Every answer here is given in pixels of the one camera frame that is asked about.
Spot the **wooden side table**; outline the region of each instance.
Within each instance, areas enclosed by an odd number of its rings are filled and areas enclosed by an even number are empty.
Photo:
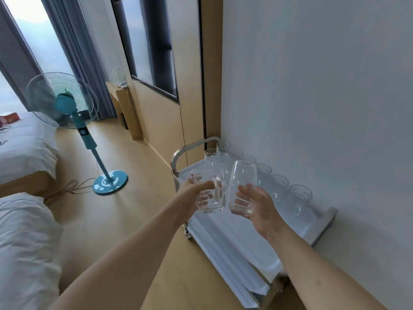
[[[140,129],[139,120],[133,107],[129,88],[121,88],[110,82],[106,82],[106,87],[121,125],[124,127],[124,122],[121,118],[121,114],[123,114],[132,139],[142,140],[142,130]]]

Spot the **electric fan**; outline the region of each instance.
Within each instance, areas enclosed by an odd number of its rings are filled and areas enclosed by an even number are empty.
[[[99,195],[120,190],[128,181],[123,171],[108,172],[96,151],[96,142],[86,127],[98,111],[97,97],[80,79],[66,73],[44,73],[27,86],[28,110],[49,125],[77,129],[86,149],[92,151],[103,175],[95,179],[92,189]]]

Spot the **white bedding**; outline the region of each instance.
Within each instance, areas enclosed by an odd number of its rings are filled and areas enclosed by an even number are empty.
[[[19,116],[19,121],[0,133],[0,142],[7,140],[0,146],[0,185],[38,171],[46,171],[56,178],[58,148],[54,135],[57,127],[43,122],[32,112],[19,113]]]
[[[59,297],[62,232],[43,198],[0,199],[0,310],[47,310]]]

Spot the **round teal fan base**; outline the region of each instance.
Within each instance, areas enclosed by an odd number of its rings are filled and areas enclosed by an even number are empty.
[[[124,171],[110,171],[109,176],[113,180],[108,181],[105,175],[101,175],[93,182],[92,189],[98,195],[108,195],[121,190],[128,182],[128,175]]]

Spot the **person's right hand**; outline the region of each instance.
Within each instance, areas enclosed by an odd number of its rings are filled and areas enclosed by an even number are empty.
[[[250,219],[256,231],[265,239],[268,240],[268,233],[271,229],[286,224],[276,210],[271,196],[261,187],[254,190],[249,184],[239,185],[236,196],[240,199],[236,199],[235,203],[242,204],[242,200],[252,203],[252,214],[249,216],[242,214],[242,216]]]

